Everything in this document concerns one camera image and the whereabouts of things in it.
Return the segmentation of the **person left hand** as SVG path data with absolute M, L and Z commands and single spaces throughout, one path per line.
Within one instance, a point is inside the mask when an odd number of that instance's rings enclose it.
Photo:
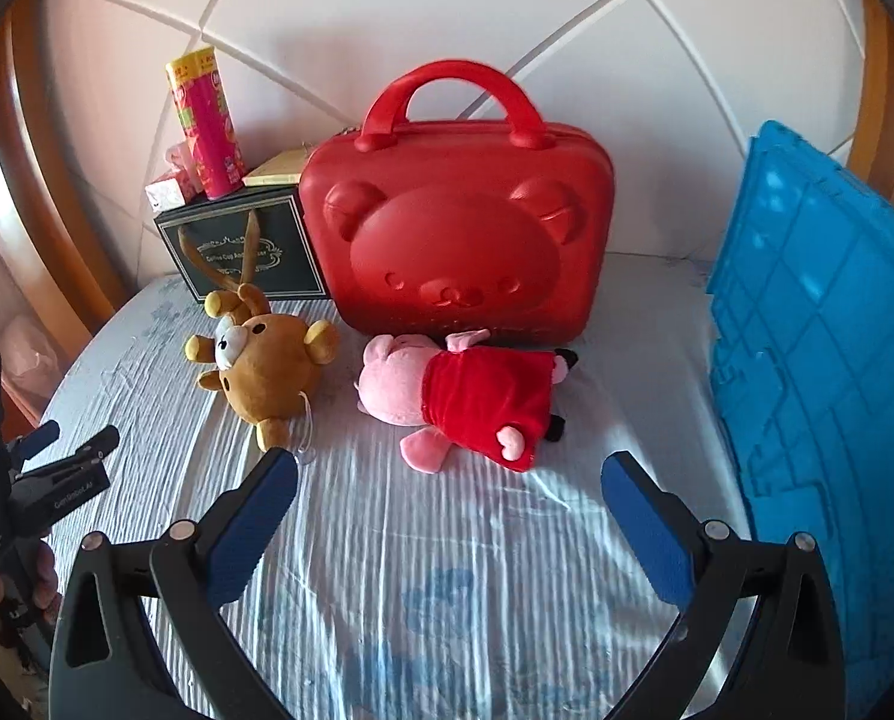
M 55 555 L 43 539 L 37 544 L 32 600 L 17 600 L 15 589 L 14 582 L 0 574 L 0 681 L 17 702 L 37 702 L 47 689 L 47 676 L 24 647 L 20 626 L 27 613 L 34 613 L 53 629 L 61 603 Z

